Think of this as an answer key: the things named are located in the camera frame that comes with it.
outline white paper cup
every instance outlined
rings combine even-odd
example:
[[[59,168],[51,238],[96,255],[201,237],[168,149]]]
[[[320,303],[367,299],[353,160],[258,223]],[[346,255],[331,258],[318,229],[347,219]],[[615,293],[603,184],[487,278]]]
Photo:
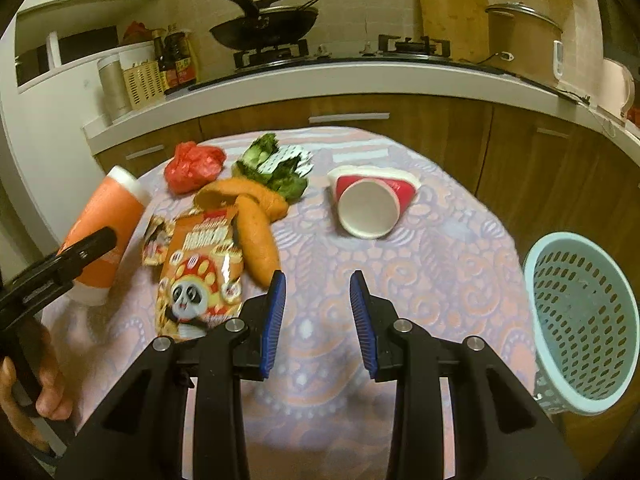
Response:
[[[384,182],[364,178],[351,184],[338,200],[338,218],[345,230],[372,240],[388,234],[400,218],[400,203]]]

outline red paper cup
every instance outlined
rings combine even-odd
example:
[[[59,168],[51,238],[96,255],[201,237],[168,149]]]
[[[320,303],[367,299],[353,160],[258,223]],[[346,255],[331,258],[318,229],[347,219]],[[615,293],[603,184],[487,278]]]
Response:
[[[411,173],[393,168],[341,166],[328,176],[340,224],[367,240],[388,234],[420,187]]]

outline cabinet drawer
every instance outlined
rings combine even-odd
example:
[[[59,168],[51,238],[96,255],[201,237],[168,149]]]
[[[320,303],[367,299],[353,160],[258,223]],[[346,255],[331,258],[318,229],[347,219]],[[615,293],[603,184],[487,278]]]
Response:
[[[187,140],[202,141],[197,119],[128,140],[98,153],[95,158],[106,173],[114,166],[121,166],[137,177],[172,158],[176,144]]]
[[[236,108],[201,117],[204,140],[247,132],[290,130],[309,126],[310,99],[293,99],[276,103]]]

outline soy sauce bottle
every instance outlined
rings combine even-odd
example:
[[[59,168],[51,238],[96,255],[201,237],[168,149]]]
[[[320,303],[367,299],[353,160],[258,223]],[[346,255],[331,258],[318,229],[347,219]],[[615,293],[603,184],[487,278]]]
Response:
[[[164,38],[168,55],[175,63],[178,87],[184,88],[196,83],[196,69],[191,59],[189,43],[184,32],[177,30],[175,23],[169,25],[169,33]]]
[[[154,38],[154,53],[158,62],[158,70],[160,71],[160,82],[164,94],[170,94],[178,89],[178,76],[175,69],[175,63],[171,56],[166,52],[165,46],[162,44],[162,33],[164,29],[156,28],[152,32]]]

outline toy carrot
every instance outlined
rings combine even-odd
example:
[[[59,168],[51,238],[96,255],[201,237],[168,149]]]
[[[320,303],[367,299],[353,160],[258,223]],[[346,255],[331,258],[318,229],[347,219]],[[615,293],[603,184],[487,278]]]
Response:
[[[244,264],[254,281],[262,288],[268,288],[274,271],[280,268],[280,255],[269,219],[251,196],[239,195],[236,206],[236,228]]]
[[[243,177],[224,178],[204,186],[193,198],[193,204],[201,209],[217,209],[232,203],[239,195],[255,198],[271,222],[287,215],[289,204],[278,193],[258,182]]]

